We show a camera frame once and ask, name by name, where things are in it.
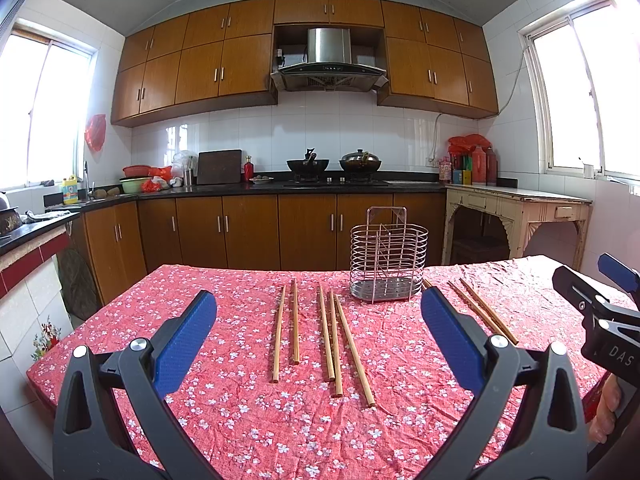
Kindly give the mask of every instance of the red floral tablecloth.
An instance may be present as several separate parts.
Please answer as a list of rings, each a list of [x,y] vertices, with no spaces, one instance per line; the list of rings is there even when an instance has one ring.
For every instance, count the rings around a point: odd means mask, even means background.
[[[544,256],[471,266],[429,267],[425,275],[460,311],[447,285],[464,277],[495,307],[525,348],[563,341],[582,394],[601,376],[580,355],[581,316],[552,289],[559,264]],[[280,383],[271,384],[274,324],[282,285],[298,279],[301,363],[293,365],[287,299]],[[225,479],[330,478],[408,480],[431,459],[472,394],[456,383],[410,301],[364,303],[349,295],[348,272],[259,272],[162,266],[100,310],[33,365],[28,377],[52,406],[69,356],[79,344],[94,353],[122,349],[150,337],[178,316],[201,289],[218,302],[218,318],[180,389],[166,397],[172,412]],[[332,397],[326,380],[317,286],[340,295],[377,406],[367,408],[348,348],[342,348],[345,396]],[[622,293],[599,285],[618,304]],[[481,459],[494,458],[514,420],[522,390],[514,392]],[[157,460],[126,395],[118,405],[140,456]]]

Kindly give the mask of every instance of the yellow detergent bottle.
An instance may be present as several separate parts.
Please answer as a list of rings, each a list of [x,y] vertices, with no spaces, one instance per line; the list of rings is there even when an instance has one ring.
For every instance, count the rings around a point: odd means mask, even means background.
[[[65,205],[71,205],[78,202],[78,180],[75,175],[62,180],[62,201]]]

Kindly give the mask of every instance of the stainless steel range hood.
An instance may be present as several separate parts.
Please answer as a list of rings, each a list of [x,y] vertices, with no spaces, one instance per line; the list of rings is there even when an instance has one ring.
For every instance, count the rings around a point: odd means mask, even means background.
[[[284,66],[271,74],[279,91],[343,90],[368,92],[381,88],[386,70],[351,62],[348,28],[310,28],[308,62]]]

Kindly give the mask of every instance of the chopstick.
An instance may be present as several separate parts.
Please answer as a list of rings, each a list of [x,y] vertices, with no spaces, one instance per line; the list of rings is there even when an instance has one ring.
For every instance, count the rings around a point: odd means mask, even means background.
[[[331,341],[329,340],[329,329],[326,324],[326,312],[324,310],[324,290],[322,290],[322,283],[320,283],[320,317],[322,319],[322,337],[324,338],[326,368],[329,372],[329,380],[335,381],[334,360],[331,356]]]
[[[338,325],[335,322],[335,296],[331,291],[331,332],[334,340],[334,372],[335,372],[335,395],[342,396],[342,371],[340,370],[340,347],[338,345]]]
[[[298,282],[293,278],[293,364],[300,364],[300,336],[298,334]]]
[[[494,332],[494,334],[499,334],[504,336],[504,332],[502,332],[500,327],[498,327],[494,323],[494,320],[491,319],[487,314],[485,314],[482,311],[482,309],[478,308],[476,304],[473,301],[471,301],[471,298],[468,297],[468,295],[466,295],[462,290],[456,287],[455,283],[449,282],[449,286],[456,291],[456,293],[460,296],[460,298],[462,298],[463,300],[465,300],[465,302],[468,303],[469,307],[471,307],[471,310],[473,310],[476,314],[478,314],[478,316],[482,318],[482,320],[484,321],[484,324],[487,325]]]
[[[474,300],[476,300],[478,302],[478,304],[484,308],[484,310],[489,314],[489,316],[491,316],[491,318],[495,321],[496,325],[500,327],[500,329],[504,332],[504,335],[507,336],[507,338],[509,338],[509,340],[514,344],[517,345],[518,344],[518,339],[516,338],[516,336],[513,335],[513,332],[511,332],[511,330],[509,330],[509,327],[507,326],[507,324],[500,318],[500,316],[498,316],[498,313],[492,309],[485,300],[483,300],[480,295],[473,290],[473,288],[471,287],[471,285],[469,285],[463,278],[460,278],[460,282],[462,282],[462,284],[465,286],[466,290],[469,291],[469,293],[471,294],[471,296],[474,298]]]
[[[338,296],[335,296],[335,304],[338,306],[338,312],[340,313],[340,320],[342,321],[342,328],[344,329],[344,333],[347,335],[347,339],[349,341],[349,348],[351,349],[351,355],[353,355],[353,360],[356,363],[356,370],[358,371],[360,384],[362,384],[364,395],[365,397],[367,397],[367,406],[369,407],[375,406],[376,399],[373,398],[373,393],[371,393],[369,381],[367,381],[367,375],[364,373],[364,367],[362,366],[362,362],[360,361],[360,356],[358,355],[358,349],[356,348],[356,343],[353,341],[353,336],[351,335],[351,330],[349,329],[347,318],[344,315],[344,310],[342,309],[342,305],[340,304],[340,299],[338,299]]]
[[[273,349],[273,379],[271,382],[277,383],[280,380],[280,333],[282,331],[282,309],[284,307],[284,295],[287,285],[282,287],[280,306],[278,307],[278,318],[276,320],[276,342]]]

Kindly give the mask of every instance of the blue gripper pad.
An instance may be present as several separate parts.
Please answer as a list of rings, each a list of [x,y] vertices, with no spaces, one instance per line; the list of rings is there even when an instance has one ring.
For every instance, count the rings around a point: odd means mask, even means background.
[[[168,319],[162,324],[158,332],[165,324],[172,328],[179,322],[156,356],[153,384],[159,397],[163,398],[180,387],[216,321],[217,310],[213,294],[201,290],[180,317]]]
[[[610,254],[601,254],[598,258],[598,270],[625,292],[638,290],[638,274]]]
[[[486,351],[479,346],[486,341],[482,328],[471,316],[459,314],[435,286],[422,292],[420,309],[460,386],[478,395],[485,382],[482,372]]]

